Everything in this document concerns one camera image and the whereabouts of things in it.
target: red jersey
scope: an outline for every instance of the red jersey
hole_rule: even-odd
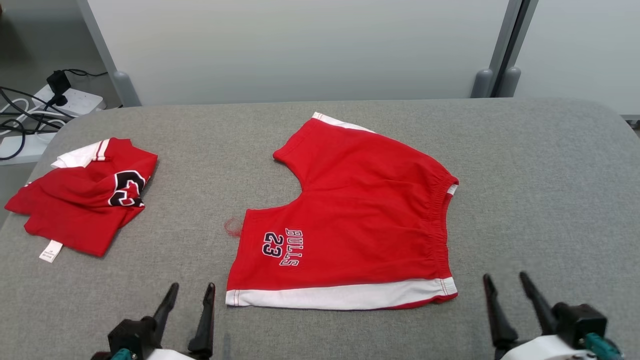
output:
[[[458,180],[439,162],[320,113],[273,157],[302,192],[246,211],[227,305],[407,308],[458,294],[445,219]]]
[[[116,231],[144,204],[140,193],[157,155],[110,138],[62,154],[55,169],[27,184],[4,207],[29,215],[27,233],[103,256]]]

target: white hem stripe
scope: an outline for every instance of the white hem stripe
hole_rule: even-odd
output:
[[[104,151],[106,150],[108,143],[109,140],[103,140],[101,142],[81,147],[80,149],[66,152],[58,156],[58,159],[53,164],[51,164],[51,167],[86,167],[92,161],[100,160],[99,153],[102,153],[102,156],[104,156]]]
[[[109,146],[109,140],[103,140],[102,144],[100,145],[100,150],[98,151],[98,159],[100,159],[99,161],[104,161],[104,152],[107,151],[107,146]]]
[[[315,112],[314,116],[312,118],[320,120],[321,122],[327,123],[329,125],[344,127],[346,129],[368,131],[370,133],[374,133],[375,134],[375,132],[367,129],[366,127],[362,127],[362,126],[359,126],[359,125],[356,125],[356,124],[351,124],[349,122],[344,122],[344,121],[341,121],[341,120],[338,120],[338,119],[334,119],[331,116],[326,116],[325,114],[322,114],[322,113]]]
[[[450,193],[451,195],[453,195],[453,193],[456,192],[457,189],[458,189],[458,185],[453,184],[449,187],[449,189],[447,190],[447,193]]]
[[[368,310],[394,307],[457,293],[452,277],[411,279],[383,284],[358,284],[289,290],[228,290],[230,306],[294,309]]]

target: black power adapter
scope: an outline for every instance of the black power adapter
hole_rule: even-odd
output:
[[[67,75],[62,70],[56,70],[47,78],[47,84],[53,91],[53,97],[51,100],[47,101],[47,105],[56,105],[63,106],[67,103],[67,98],[62,95],[65,91],[71,88],[71,84],[69,83],[69,79],[67,79]]]

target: gray fabric mat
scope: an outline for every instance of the gray fabric mat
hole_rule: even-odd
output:
[[[287,204],[300,186],[271,154],[314,111],[425,152],[460,179],[449,207],[458,298],[402,311],[230,308],[238,240],[223,224],[246,208]],[[185,350],[209,281],[216,359],[488,359],[482,275],[490,272],[521,338],[539,334],[518,271],[552,304],[587,302],[609,336],[640,356],[640,142],[592,102],[538,99],[296,102],[103,111],[65,126],[32,179],[58,154],[110,136],[159,155],[146,209],[104,258],[63,249],[11,214],[0,231],[0,358],[89,359],[124,318],[152,314],[180,283],[165,348]]]

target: white label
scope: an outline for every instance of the white label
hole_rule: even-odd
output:
[[[60,249],[62,249],[62,243],[51,240],[47,248],[40,254],[40,259],[52,263],[56,259],[56,256],[58,256]]]

